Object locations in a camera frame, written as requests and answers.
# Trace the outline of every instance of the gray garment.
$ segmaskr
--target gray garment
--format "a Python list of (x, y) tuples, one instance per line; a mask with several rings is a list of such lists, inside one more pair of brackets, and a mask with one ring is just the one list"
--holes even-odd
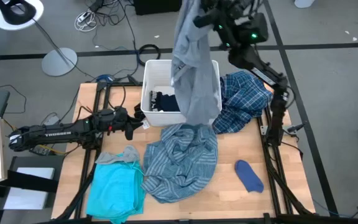
[(202, 190), (218, 162), (218, 141), (207, 125), (175, 124), (161, 131), (161, 141), (148, 144), (142, 188), (160, 203), (172, 203)]
[(134, 146), (125, 146), (122, 156), (116, 156), (108, 152), (101, 152), (98, 159), (95, 161), (97, 164), (108, 165), (114, 162), (135, 162), (139, 160), (139, 153)]
[(208, 32), (212, 25), (197, 28), (193, 19), (205, 15), (200, 0), (183, 0), (175, 28), (171, 84), (180, 112), (187, 123), (208, 124), (219, 114), (218, 79), (209, 54)]

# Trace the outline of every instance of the blue plaid shirt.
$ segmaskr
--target blue plaid shirt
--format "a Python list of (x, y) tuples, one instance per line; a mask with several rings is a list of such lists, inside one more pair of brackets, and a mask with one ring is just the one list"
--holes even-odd
[(221, 77), (222, 111), (215, 119), (216, 134), (236, 133), (253, 117), (262, 115), (273, 95), (261, 80), (244, 71)]

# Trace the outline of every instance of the turquoise cloth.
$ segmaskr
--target turquoise cloth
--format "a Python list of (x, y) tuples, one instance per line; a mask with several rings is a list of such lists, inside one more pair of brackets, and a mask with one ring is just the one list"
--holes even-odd
[(114, 224), (124, 223), (129, 215), (143, 213), (142, 182), (139, 161), (96, 165), (86, 213)]

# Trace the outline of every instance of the wooden table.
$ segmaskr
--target wooden table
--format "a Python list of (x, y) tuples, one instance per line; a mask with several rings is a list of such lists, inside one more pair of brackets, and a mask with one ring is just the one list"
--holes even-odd
[[(126, 87), (124, 107), (131, 116), (134, 114), (134, 106), (140, 102), (141, 90), (141, 87)], [(73, 120), (77, 117), (80, 106), (93, 107), (95, 94), (95, 83), (81, 84)], [(102, 107), (103, 96), (102, 93), (100, 107)], [(122, 87), (113, 87), (110, 92), (110, 102), (112, 105), (120, 105), (123, 96)], [(87, 112), (82, 110), (80, 119), (88, 115)], [(290, 122), (290, 117), (286, 114), (284, 125), (289, 125)], [(130, 216), (128, 220), (260, 218), (263, 217), (263, 213), (269, 213), (271, 217), (274, 217), (272, 196), (258, 128), (256, 119), (253, 119), (238, 133), (218, 135), (219, 156), (214, 176), (211, 182), (195, 196), (177, 203), (161, 204), (147, 194), (144, 202), (144, 213)], [(124, 150), (126, 145), (131, 144), (135, 146), (140, 153), (140, 158), (143, 159), (146, 145), (160, 140), (161, 129), (150, 127), (144, 130), (140, 127), (135, 130), (132, 141), (127, 141), (122, 132), (112, 133), (110, 136), (105, 135), (102, 150), (118, 154)], [(290, 136), (284, 136), (283, 142), (296, 146), (296, 141)], [(76, 144), (69, 144), (67, 151), (75, 146)], [(280, 146), (280, 153), (289, 188), (306, 209), (314, 212), (313, 201), (299, 152), (292, 147), (283, 145)], [(59, 216), (76, 194), (80, 184), (84, 154), (85, 150), (77, 149), (65, 159), (52, 218)], [(239, 159), (247, 161), (264, 183), (265, 190), (263, 193), (248, 193), (246, 191), (234, 172), (234, 163)], [(285, 211), (282, 192), (278, 186), (277, 188), (282, 211)], [(84, 197), (82, 217), (85, 216), (88, 194), (89, 189)]]

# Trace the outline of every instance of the laundry basket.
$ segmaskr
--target laundry basket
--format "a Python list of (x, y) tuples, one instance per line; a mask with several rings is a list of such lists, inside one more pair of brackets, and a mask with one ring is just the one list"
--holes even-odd
[[(219, 85), (219, 65), (217, 61), (212, 61), (216, 79)], [(180, 112), (159, 112), (150, 109), (150, 92), (161, 91), (163, 94), (173, 95), (174, 89), (170, 86), (171, 79), (171, 60), (148, 60), (144, 69), (144, 80), (142, 89), (142, 100), (140, 108), (146, 115), (151, 126), (169, 126), (173, 124), (185, 123), (186, 118)], [(221, 89), (215, 93), (218, 99), (219, 110), (222, 110)]]

